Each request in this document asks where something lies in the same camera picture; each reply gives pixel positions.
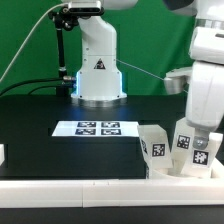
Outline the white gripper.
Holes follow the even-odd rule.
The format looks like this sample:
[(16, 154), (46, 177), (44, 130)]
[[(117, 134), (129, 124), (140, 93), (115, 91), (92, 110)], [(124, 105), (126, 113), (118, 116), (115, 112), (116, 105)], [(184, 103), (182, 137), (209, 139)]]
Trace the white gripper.
[(185, 116), (187, 124), (196, 128), (193, 147), (205, 149), (209, 132), (215, 131), (224, 117), (224, 66), (193, 64)]

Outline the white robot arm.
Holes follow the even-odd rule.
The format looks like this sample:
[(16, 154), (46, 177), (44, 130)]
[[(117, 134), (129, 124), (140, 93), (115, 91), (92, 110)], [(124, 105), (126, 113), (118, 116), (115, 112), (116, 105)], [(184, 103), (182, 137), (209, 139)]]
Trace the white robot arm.
[(224, 0), (163, 0), (173, 13), (195, 18), (189, 47), (191, 67), (166, 74), (169, 94), (189, 84), (186, 123), (195, 129), (193, 147), (205, 149), (224, 118)]

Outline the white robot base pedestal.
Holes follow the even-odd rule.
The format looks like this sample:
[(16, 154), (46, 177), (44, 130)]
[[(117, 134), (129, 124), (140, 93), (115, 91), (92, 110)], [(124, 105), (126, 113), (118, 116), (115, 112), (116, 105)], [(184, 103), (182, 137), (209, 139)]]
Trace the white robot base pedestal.
[(74, 101), (90, 107), (107, 107), (126, 100), (122, 73), (116, 64), (117, 33), (100, 16), (79, 18), (82, 32), (82, 66), (76, 73)]

